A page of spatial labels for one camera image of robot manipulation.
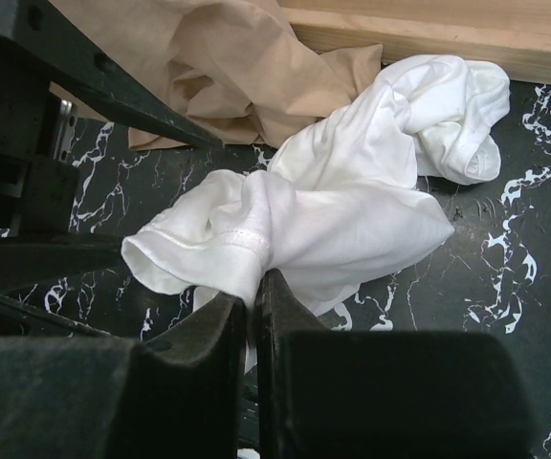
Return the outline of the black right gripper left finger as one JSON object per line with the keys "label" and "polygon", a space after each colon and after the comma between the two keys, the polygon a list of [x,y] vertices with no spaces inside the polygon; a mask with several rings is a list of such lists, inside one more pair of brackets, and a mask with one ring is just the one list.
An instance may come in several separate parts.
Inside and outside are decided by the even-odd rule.
{"label": "black right gripper left finger", "polygon": [[0,296],[0,458],[233,458],[244,318],[220,295],[143,342]]}

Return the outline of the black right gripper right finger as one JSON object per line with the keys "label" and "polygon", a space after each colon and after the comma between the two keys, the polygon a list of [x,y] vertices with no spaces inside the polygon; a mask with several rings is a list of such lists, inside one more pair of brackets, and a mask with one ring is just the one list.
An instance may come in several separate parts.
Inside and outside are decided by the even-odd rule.
{"label": "black right gripper right finger", "polygon": [[536,423],[507,349],[452,331],[332,331],[283,274],[253,313],[264,458],[527,458]]}

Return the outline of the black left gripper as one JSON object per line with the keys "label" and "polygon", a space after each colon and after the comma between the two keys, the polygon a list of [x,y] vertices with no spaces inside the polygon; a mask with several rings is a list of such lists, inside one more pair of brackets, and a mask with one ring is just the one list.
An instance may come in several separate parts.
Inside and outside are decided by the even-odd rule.
{"label": "black left gripper", "polygon": [[53,82],[116,123],[197,147],[223,142],[166,106],[48,1],[0,1],[0,293],[122,263],[120,237],[65,233],[76,122]]}

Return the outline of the white t shirt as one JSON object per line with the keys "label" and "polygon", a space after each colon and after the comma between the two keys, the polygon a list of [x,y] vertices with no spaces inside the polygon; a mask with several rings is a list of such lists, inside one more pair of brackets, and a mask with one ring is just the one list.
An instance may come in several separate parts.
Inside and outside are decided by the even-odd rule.
{"label": "white t shirt", "polygon": [[498,65],[417,55],[385,67],[351,104],[290,137],[268,167],[212,171],[136,234],[121,255],[146,288],[196,286],[252,305],[280,270],[311,311],[418,263],[453,232],[422,176],[494,180],[492,127],[510,109]]}

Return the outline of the beige t shirt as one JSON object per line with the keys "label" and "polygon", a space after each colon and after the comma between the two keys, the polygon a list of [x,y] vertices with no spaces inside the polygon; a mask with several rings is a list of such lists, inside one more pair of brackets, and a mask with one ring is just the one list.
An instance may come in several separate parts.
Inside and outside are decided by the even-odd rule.
{"label": "beige t shirt", "polygon": [[275,1],[59,1],[57,9],[169,108],[227,143],[278,147],[351,103],[379,44],[324,54]]}

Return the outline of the wooden clothes rack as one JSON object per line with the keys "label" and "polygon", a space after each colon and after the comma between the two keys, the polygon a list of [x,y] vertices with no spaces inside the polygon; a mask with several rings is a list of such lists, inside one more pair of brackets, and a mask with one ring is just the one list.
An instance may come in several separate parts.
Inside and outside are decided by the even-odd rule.
{"label": "wooden clothes rack", "polygon": [[510,78],[551,84],[551,1],[282,1],[319,52],[381,44],[383,60],[420,54],[492,61]]}

